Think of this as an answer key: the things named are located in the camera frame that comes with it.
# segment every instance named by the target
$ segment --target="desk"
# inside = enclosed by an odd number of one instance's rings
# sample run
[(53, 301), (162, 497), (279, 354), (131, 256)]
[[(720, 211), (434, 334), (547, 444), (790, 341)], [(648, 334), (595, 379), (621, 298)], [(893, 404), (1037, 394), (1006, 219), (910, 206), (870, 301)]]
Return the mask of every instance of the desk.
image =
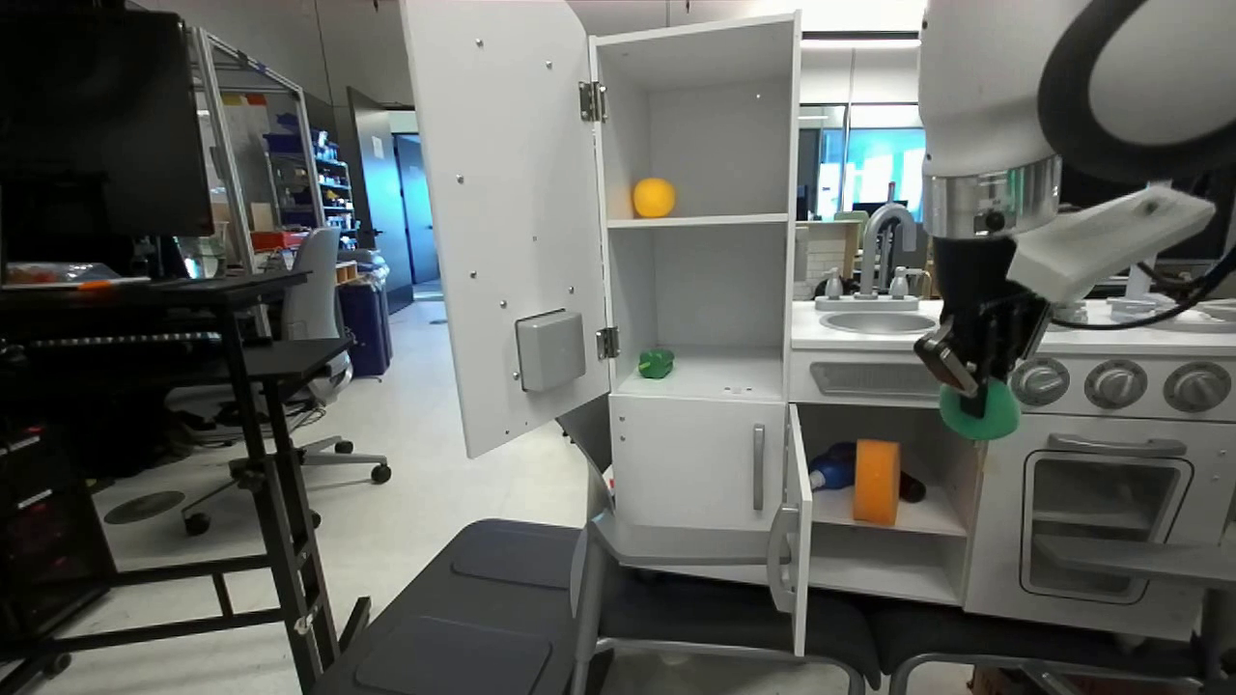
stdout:
[[(137, 388), (234, 381), (248, 444), (248, 460), (238, 464), (234, 475), (253, 489), (266, 545), (266, 555), (122, 570), (122, 586), (209, 577), (219, 619), (46, 643), (0, 684), (0, 691), (28, 684), (79, 649), (244, 630), (259, 623), (286, 625), (303, 691), (311, 691), (312, 681), (341, 658), (307, 479), (286, 430), (281, 398), (311, 381), (312, 370), (346, 353), (346, 343), (281, 341), (266, 349), (244, 349), (241, 330), (248, 308), (297, 283), (307, 283), (307, 273), (151, 283), (89, 294), (0, 289), (0, 411), (53, 411), (62, 398), (116, 394)], [(263, 444), (254, 398), (266, 402), (275, 452)], [(279, 612), (234, 612), (225, 577), (253, 568), (271, 568)]]

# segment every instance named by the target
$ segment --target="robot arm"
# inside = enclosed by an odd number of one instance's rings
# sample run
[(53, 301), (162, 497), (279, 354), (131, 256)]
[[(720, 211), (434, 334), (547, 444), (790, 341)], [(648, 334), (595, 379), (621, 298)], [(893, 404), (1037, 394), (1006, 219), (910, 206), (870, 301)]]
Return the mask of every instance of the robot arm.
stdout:
[[(929, 7), (920, 87), (948, 304), (915, 353), (948, 381), (942, 416), (964, 437), (1016, 430), (1006, 379), (1037, 353), (1054, 304), (1212, 219), (1211, 200), (1146, 182), (1236, 164), (1236, 89), (1225, 89), (1236, 63), (1212, 53), (1228, 36), (1228, 0)], [(1054, 159), (1146, 191), (1058, 218)]]

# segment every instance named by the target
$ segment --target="stove knob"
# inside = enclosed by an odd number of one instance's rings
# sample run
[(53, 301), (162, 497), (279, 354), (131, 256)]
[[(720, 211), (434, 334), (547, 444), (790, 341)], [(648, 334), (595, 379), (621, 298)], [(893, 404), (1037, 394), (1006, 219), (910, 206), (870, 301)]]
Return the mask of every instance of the stove knob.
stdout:
[(1204, 415), (1231, 394), (1231, 375), (1216, 365), (1192, 365), (1167, 379), (1167, 402), (1183, 415)]
[(1146, 394), (1146, 370), (1137, 365), (1105, 365), (1085, 379), (1085, 398), (1101, 411), (1130, 411)]
[(1058, 402), (1064, 394), (1072, 394), (1072, 370), (1054, 358), (1029, 358), (1013, 375), (1013, 389), (1023, 404), (1043, 411), (1043, 404)]

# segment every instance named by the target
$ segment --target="green object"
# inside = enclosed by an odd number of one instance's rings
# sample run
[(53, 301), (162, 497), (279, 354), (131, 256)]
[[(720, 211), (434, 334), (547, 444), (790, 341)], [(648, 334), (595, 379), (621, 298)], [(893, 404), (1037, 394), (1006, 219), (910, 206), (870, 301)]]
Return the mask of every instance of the green object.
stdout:
[(640, 353), (640, 379), (669, 379), (671, 370), (671, 353), (648, 349)]
[(965, 415), (960, 389), (942, 389), (940, 394), (942, 425), (951, 425), (965, 440), (1006, 440), (1006, 437), (1013, 437), (1016, 425), (1020, 425), (1016, 394), (1010, 389), (1010, 381), (988, 381), (986, 389), (988, 389), (988, 415), (986, 416)]

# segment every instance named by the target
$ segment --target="cabinet hinge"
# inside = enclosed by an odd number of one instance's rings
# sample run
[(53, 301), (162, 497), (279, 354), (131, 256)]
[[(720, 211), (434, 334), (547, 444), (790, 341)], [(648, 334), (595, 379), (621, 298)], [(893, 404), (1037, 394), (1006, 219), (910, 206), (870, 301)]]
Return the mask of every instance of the cabinet hinge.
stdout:
[(608, 119), (608, 81), (584, 81), (579, 87), (579, 119), (584, 125), (602, 125)]
[(617, 330), (602, 330), (595, 338), (595, 349), (602, 353), (602, 358), (617, 358)]

